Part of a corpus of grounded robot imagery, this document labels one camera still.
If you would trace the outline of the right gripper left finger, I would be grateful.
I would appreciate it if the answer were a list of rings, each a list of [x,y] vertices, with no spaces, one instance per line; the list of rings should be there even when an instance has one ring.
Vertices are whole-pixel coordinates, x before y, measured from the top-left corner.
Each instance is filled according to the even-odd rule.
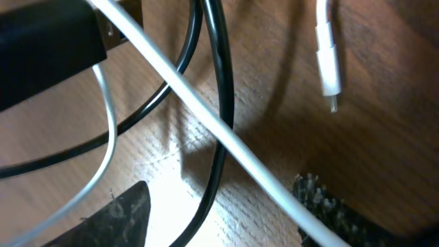
[[[45,245],[144,247],[150,207],[150,192],[147,183],[141,180],[92,216]]]

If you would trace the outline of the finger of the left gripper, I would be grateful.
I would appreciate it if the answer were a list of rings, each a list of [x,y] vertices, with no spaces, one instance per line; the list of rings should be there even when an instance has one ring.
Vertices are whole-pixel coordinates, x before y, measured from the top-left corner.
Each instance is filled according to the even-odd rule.
[[[44,1],[1,14],[1,109],[107,57],[92,7]]]

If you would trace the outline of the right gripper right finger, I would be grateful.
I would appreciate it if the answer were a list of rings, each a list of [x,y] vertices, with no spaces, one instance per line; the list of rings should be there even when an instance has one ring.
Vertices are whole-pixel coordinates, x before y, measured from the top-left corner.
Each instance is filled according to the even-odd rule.
[[[413,238],[391,234],[350,208],[343,199],[332,196],[325,185],[312,174],[296,177],[293,195],[326,227],[347,244],[360,247],[438,246],[438,227],[435,226]]]

